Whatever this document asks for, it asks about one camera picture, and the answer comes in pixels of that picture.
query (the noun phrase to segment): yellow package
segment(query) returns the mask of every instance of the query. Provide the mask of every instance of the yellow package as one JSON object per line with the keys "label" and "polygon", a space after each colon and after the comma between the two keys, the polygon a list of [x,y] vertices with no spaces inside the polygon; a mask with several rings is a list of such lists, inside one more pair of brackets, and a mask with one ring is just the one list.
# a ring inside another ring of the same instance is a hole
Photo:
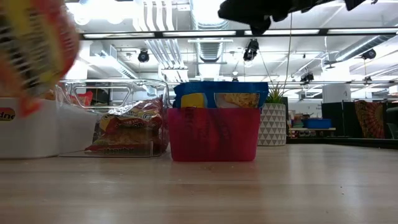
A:
{"label": "yellow package", "polygon": [[[217,108],[257,108],[260,94],[258,93],[215,93],[214,101]],[[181,107],[207,108],[204,93],[191,93],[181,97]]]}
{"label": "yellow package", "polygon": [[62,0],[0,1],[0,86],[26,116],[61,79],[78,53]]}

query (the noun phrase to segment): exposed ceiling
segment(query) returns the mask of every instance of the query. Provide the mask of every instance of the exposed ceiling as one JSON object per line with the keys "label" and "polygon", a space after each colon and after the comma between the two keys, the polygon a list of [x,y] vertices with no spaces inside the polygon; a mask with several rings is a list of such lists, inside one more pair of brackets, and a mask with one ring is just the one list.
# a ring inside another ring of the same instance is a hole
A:
{"label": "exposed ceiling", "polygon": [[[295,12],[292,14],[293,28],[322,28],[322,27],[383,27],[389,21],[395,19],[398,15],[398,1],[379,0],[377,4],[370,4],[366,1],[356,9],[348,12],[345,9],[343,1],[335,1],[321,6],[314,7],[304,14]],[[77,3],[69,3],[67,6],[71,9]],[[120,24],[111,24],[106,19],[101,19],[101,14],[95,15],[87,25],[79,26],[81,32],[125,32],[136,31],[132,25],[134,11],[131,10],[134,5],[131,1],[119,2],[118,14],[123,15],[124,20]],[[173,25],[177,30],[192,30],[192,20],[189,8],[189,1],[172,1]],[[230,29],[244,29],[249,27],[245,24],[236,22],[229,23]],[[271,29],[289,29],[290,18],[282,22],[272,23]],[[219,80],[230,80],[233,71],[238,72],[240,81],[261,82],[269,81],[269,74],[273,80],[288,81],[300,80],[302,73],[298,72],[304,65],[311,62],[325,52],[338,52],[361,40],[363,36],[333,36],[333,37],[260,37],[260,54],[253,60],[250,67],[244,66],[243,52],[249,38],[232,38],[233,42],[225,43],[224,54],[221,61]],[[188,39],[178,39],[183,61],[188,67],[188,77],[198,77],[197,53],[195,44],[188,43]],[[118,57],[131,70],[139,74],[140,78],[153,77],[159,71],[159,63],[150,53],[150,60],[147,63],[140,63],[137,59],[140,49],[146,49],[144,40],[103,40],[103,45],[113,45],[118,50]],[[378,72],[397,65],[398,38],[394,37],[387,42],[374,48],[377,57],[372,60],[352,58],[343,63],[335,64],[337,68],[325,70],[320,60],[315,60],[308,67],[314,74],[315,80],[325,80],[321,74],[327,74],[328,80],[362,80],[365,74],[377,74]],[[101,70],[101,63],[94,65],[99,68],[98,73],[104,75]],[[392,70],[373,80],[393,80],[398,78],[398,70]],[[389,85],[379,85],[373,91],[383,91]]]}

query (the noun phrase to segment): snack bag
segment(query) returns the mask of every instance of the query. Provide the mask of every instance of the snack bag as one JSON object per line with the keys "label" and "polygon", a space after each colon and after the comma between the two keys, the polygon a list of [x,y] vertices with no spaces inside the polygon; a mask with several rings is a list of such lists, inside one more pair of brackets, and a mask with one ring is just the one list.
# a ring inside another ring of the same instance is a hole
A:
{"label": "snack bag", "polygon": [[0,87],[20,100],[23,116],[61,79],[78,53],[62,0],[0,1]]}
{"label": "snack bag", "polygon": [[174,92],[177,108],[260,108],[268,83],[188,82],[176,86]]}
{"label": "snack bag", "polygon": [[[83,106],[89,106],[91,105],[91,101],[93,100],[93,92],[87,91],[86,93],[78,93],[77,97],[79,97],[79,100],[83,104]],[[70,96],[70,100],[74,105],[79,105],[76,97]]]}
{"label": "snack bag", "polygon": [[109,110],[102,116],[93,144],[86,153],[148,156],[148,148],[161,154],[168,145],[162,99],[143,100]]}

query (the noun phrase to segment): white planter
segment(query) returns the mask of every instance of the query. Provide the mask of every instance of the white planter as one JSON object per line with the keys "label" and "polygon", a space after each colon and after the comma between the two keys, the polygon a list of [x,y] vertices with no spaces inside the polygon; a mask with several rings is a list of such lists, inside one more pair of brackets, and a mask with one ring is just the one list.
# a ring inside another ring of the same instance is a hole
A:
{"label": "white planter", "polygon": [[266,103],[261,111],[257,145],[284,146],[286,144],[286,106]]}

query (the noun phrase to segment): potted plant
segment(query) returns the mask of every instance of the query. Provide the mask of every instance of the potted plant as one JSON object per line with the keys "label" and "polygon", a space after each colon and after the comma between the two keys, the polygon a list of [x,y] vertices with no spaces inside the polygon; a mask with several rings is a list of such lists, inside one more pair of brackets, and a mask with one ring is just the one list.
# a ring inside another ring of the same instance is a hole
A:
{"label": "potted plant", "polygon": [[282,103],[284,85],[272,84],[262,107],[258,136],[259,146],[284,146],[286,144],[286,106]]}

